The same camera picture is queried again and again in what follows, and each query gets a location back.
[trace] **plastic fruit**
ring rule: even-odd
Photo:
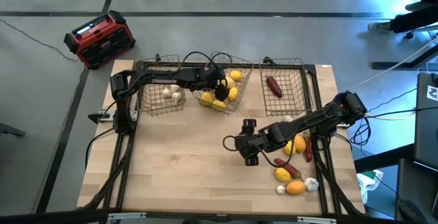
[[[239,90],[236,87],[232,87],[230,89],[230,93],[228,94],[228,99],[230,101],[235,101],[237,99],[238,94],[239,94]]]
[[[211,103],[213,102],[213,96],[211,95],[210,92],[204,92],[201,95],[201,100],[203,100],[201,103],[205,106],[210,106]]]
[[[287,193],[291,195],[299,195],[306,191],[306,186],[300,180],[294,180],[286,186]]]
[[[225,109],[225,103],[223,103],[223,102],[221,102],[219,100],[213,101],[212,104],[213,104],[212,107],[213,107],[214,110],[223,111]]]
[[[302,153],[306,150],[306,140],[302,136],[295,136],[294,144],[296,152]]]
[[[234,70],[230,72],[230,78],[232,78],[234,81],[240,81],[243,78],[243,74],[240,71]]]
[[[223,80],[220,82],[222,85],[227,84],[227,88],[228,88],[228,89],[231,89],[232,87],[235,86],[235,82],[234,82],[234,80],[233,80],[232,78],[230,78],[230,77],[225,77],[225,79],[223,79]]]
[[[283,148],[283,150],[287,155],[290,155],[290,151],[292,151],[292,155],[295,155],[296,153],[295,144],[294,144],[294,148],[292,149],[292,141],[290,140],[289,142],[287,142],[287,145]]]
[[[290,180],[290,173],[286,169],[276,169],[275,177],[281,182],[288,182]]]

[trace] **garlic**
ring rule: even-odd
[[[306,190],[310,192],[317,190],[318,186],[320,186],[318,181],[316,181],[316,179],[312,177],[308,177],[307,179],[305,179],[304,185],[306,186]]]
[[[292,116],[290,116],[290,115],[285,115],[285,116],[283,116],[283,121],[293,121],[294,119],[292,118]]]
[[[168,88],[164,88],[164,90],[163,90],[163,97],[169,98],[171,96],[172,96],[171,91]]]
[[[275,190],[280,195],[283,195],[286,193],[286,187],[284,185],[277,186]]]
[[[173,93],[172,100],[175,102],[175,105],[178,104],[179,100],[181,100],[181,93],[180,92]]]
[[[180,87],[176,84],[173,84],[170,86],[170,91],[172,91],[172,93],[175,93],[176,91],[178,91],[180,89]]]

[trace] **red power station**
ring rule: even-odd
[[[88,69],[98,69],[132,49],[136,41],[122,15],[109,11],[66,34],[64,43]]]

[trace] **wooden table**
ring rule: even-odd
[[[131,60],[117,60],[112,74],[131,69],[133,63]],[[333,70],[328,65],[316,65],[315,68],[322,103],[328,103],[337,93]],[[261,156],[259,166],[247,167],[238,152],[222,147],[225,136],[240,132],[244,118],[257,119],[258,127],[281,120],[279,117],[266,117],[257,67],[248,81],[239,109],[232,115],[200,106],[188,90],[185,95],[187,101],[183,111],[159,116],[140,113],[124,211],[321,214],[318,192],[306,192],[299,196],[277,195],[275,188],[280,183],[275,179],[274,169]],[[103,108],[113,101],[108,86]],[[99,123],[96,134],[111,126],[111,123]],[[338,132],[346,135],[342,129]],[[116,138],[116,134],[108,134],[94,142],[78,206],[87,204],[107,179]],[[355,207],[365,212],[350,145],[333,137],[331,153],[337,183]],[[268,157],[287,158],[283,150],[269,153]],[[304,178],[315,177],[314,163],[306,163],[302,155],[295,155],[291,164],[301,171]],[[328,183],[325,186],[328,208],[332,212],[330,188]],[[118,182],[113,190],[111,206],[115,204],[117,190]]]

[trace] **white cable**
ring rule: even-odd
[[[383,72],[379,73],[378,75],[375,75],[375,76],[373,76],[373,77],[371,77],[371,78],[369,78],[369,79],[367,79],[367,80],[361,82],[360,84],[357,84],[357,85],[355,85],[355,86],[349,88],[348,90],[350,91],[350,90],[352,90],[352,89],[354,89],[354,88],[357,88],[357,87],[361,86],[362,84],[367,83],[367,82],[369,82],[369,81],[375,79],[376,77],[378,77],[378,76],[380,76],[380,75],[382,75],[382,74],[384,74],[384,73],[386,73],[386,72],[388,72],[388,71],[390,71],[390,70],[396,68],[397,66],[400,66],[401,64],[403,64],[403,63],[406,62],[407,60],[411,59],[413,56],[417,55],[417,53],[419,53],[420,51],[422,51],[423,49],[425,49],[427,46],[429,46],[429,45],[431,45],[432,43],[434,43],[434,41],[436,41],[437,39],[438,39],[438,37],[434,38],[433,40],[431,40],[430,42],[428,42],[426,45],[424,45],[421,49],[418,49],[415,53],[411,54],[409,57],[407,57],[406,59],[404,59],[404,60],[402,60],[401,62],[397,63],[396,65],[394,65],[394,66],[391,67],[390,69],[384,70]]]
[[[406,116],[406,117],[400,117],[400,118],[383,118],[383,117],[374,117],[373,119],[380,119],[380,120],[384,120],[384,121],[401,121],[401,120],[405,120],[405,119],[410,119],[413,118],[413,116],[415,115],[415,113]],[[365,117],[370,117],[373,116],[372,114],[365,114]]]

